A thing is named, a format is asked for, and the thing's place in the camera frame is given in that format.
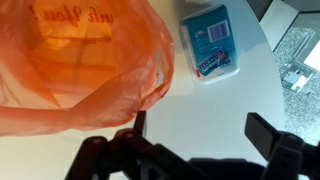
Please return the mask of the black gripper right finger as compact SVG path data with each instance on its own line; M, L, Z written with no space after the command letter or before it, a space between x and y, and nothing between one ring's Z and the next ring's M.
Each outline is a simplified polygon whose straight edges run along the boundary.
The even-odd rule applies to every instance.
M265 160L270 158L281 136L277 129L254 112L247 114L244 134Z

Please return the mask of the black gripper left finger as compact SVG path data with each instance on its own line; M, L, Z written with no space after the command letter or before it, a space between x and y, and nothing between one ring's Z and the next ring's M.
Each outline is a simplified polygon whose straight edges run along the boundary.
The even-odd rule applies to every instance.
M133 129L141 136L146 136L147 123L146 123L147 112L139 111L135 118Z

